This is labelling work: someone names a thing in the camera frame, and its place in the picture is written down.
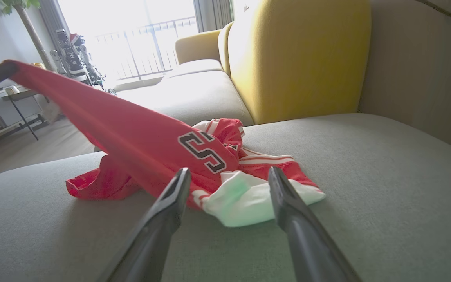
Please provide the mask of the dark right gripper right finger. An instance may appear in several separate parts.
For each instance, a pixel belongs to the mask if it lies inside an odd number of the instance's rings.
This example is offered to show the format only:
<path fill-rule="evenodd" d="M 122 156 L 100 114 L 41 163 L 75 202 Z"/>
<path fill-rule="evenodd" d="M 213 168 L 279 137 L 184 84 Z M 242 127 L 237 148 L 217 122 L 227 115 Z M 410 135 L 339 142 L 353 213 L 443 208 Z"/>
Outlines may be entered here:
<path fill-rule="evenodd" d="M 286 233 L 298 282 L 359 282 L 351 263 L 278 167 L 268 174 L 274 218 Z"/>

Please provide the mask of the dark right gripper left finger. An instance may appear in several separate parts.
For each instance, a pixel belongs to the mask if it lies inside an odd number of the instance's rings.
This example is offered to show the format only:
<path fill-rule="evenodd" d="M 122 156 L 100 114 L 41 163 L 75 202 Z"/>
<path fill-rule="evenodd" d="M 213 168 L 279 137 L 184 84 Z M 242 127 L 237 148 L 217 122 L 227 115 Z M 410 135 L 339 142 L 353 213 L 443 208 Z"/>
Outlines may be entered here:
<path fill-rule="evenodd" d="M 99 282 L 161 281 L 172 236 L 186 210 L 190 181 L 190 170 L 181 168 L 136 224 Z"/>

